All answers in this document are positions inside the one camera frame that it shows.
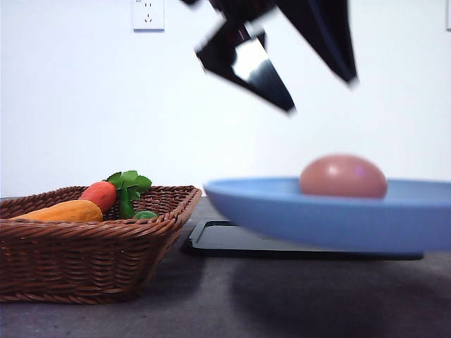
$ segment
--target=table surface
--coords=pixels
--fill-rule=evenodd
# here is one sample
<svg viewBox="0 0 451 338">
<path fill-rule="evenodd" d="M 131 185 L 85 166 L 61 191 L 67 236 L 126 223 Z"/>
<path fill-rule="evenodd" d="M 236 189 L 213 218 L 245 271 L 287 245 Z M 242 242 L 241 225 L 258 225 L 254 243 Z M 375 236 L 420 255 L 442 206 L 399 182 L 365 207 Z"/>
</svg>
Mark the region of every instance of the table surface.
<svg viewBox="0 0 451 338">
<path fill-rule="evenodd" d="M 0 338 L 451 337 L 451 253 L 419 261 L 193 256 L 222 220 L 202 197 L 144 293 L 125 303 L 0 303 Z"/>
</svg>

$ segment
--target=wall outlet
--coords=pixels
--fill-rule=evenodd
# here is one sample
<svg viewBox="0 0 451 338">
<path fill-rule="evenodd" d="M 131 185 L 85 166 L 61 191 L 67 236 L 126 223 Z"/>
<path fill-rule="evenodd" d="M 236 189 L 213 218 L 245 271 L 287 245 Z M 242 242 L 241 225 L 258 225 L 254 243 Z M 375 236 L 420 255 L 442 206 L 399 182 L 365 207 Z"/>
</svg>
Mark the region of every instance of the wall outlet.
<svg viewBox="0 0 451 338">
<path fill-rule="evenodd" d="M 164 0 L 132 0 L 134 31 L 164 30 Z"/>
</svg>

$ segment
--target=brown egg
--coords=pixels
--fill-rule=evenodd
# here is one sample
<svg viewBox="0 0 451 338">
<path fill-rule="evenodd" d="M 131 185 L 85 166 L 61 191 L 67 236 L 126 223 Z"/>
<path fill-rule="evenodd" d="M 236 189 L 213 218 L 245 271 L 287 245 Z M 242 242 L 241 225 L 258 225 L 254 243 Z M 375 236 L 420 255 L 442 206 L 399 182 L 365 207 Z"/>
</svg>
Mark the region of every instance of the brown egg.
<svg viewBox="0 0 451 338">
<path fill-rule="evenodd" d="M 387 192 L 385 175 L 373 163 L 348 154 L 316 159 L 301 173 L 303 194 L 382 199 Z"/>
</svg>

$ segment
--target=wicker basket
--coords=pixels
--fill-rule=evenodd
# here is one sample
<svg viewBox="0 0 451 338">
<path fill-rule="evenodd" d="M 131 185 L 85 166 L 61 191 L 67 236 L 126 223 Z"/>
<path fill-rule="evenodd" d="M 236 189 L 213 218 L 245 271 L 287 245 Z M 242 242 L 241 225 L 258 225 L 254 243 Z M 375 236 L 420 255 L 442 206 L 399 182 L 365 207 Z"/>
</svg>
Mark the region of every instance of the wicker basket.
<svg viewBox="0 0 451 338">
<path fill-rule="evenodd" d="M 112 303 L 137 296 L 202 194 L 193 186 L 152 187 L 133 202 L 136 211 L 159 215 L 150 220 L 118 220 L 117 204 L 104 222 L 7 219 L 77 199 L 85 189 L 1 202 L 0 301 Z"/>
</svg>

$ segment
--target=blue bowl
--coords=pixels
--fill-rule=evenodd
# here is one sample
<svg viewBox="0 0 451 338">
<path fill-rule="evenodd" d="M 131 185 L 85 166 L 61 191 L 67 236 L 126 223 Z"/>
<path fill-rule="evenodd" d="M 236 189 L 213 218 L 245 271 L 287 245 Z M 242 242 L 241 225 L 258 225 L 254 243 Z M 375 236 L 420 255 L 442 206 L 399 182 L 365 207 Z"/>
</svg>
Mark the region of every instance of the blue bowl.
<svg viewBox="0 0 451 338">
<path fill-rule="evenodd" d="M 274 238 L 360 252 L 451 250 L 451 182 L 388 180 L 384 199 L 305 195 L 297 177 L 214 180 L 204 189 L 226 218 Z"/>
</svg>

